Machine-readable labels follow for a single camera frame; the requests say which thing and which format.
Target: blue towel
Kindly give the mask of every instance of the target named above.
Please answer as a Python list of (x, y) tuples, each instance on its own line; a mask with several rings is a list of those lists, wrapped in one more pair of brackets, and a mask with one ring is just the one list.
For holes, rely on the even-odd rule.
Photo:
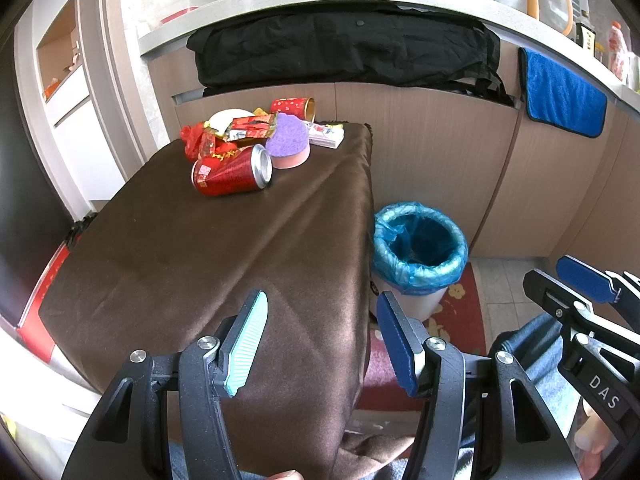
[(602, 133), (606, 95), (542, 54), (521, 48), (519, 56), (522, 95), (532, 121), (586, 137)]

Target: plastic bottle with red cap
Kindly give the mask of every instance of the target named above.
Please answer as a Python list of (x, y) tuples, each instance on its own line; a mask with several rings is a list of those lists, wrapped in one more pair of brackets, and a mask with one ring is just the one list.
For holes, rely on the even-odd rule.
[(609, 42), (609, 70), (624, 83), (629, 68), (629, 56), (625, 37), (622, 35), (621, 26), (618, 22), (611, 23), (611, 30), (607, 40)]

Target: black fabric bag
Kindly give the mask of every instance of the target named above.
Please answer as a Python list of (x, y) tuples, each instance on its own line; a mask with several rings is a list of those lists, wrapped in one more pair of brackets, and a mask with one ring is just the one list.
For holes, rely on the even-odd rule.
[[(196, 53), (204, 95), (365, 82), (469, 91), (513, 104), (497, 75), (500, 39), (478, 20), (450, 14), (371, 5), (279, 9), (202, 28), (187, 47)], [(477, 83), (453, 83), (460, 78)]]

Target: bolt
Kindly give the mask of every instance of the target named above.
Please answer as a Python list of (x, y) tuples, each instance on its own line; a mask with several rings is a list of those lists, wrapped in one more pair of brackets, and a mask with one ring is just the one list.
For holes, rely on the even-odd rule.
[(206, 335), (198, 339), (198, 346), (203, 350), (217, 350), (220, 346), (220, 339), (212, 335)]
[(513, 363), (513, 356), (509, 352), (505, 352), (504, 350), (500, 350), (495, 356), (498, 361), (506, 365), (510, 365), (511, 363)]
[(134, 350), (129, 356), (129, 361), (132, 363), (141, 363), (146, 359), (146, 352), (144, 350)]
[(434, 350), (444, 350), (447, 347), (447, 344), (443, 339), (439, 337), (430, 337), (427, 339), (427, 345), (429, 345)]

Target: pink sponge base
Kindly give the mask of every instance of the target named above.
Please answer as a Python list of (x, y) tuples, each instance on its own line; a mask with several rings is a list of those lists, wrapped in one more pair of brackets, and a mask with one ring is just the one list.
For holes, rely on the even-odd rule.
[(273, 156), (271, 155), (271, 163), (274, 168), (279, 170), (288, 170), (289, 168), (295, 168), (309, 158), (309, 145), (307, 144), (305, 149), (295, 155), (289, 156)]

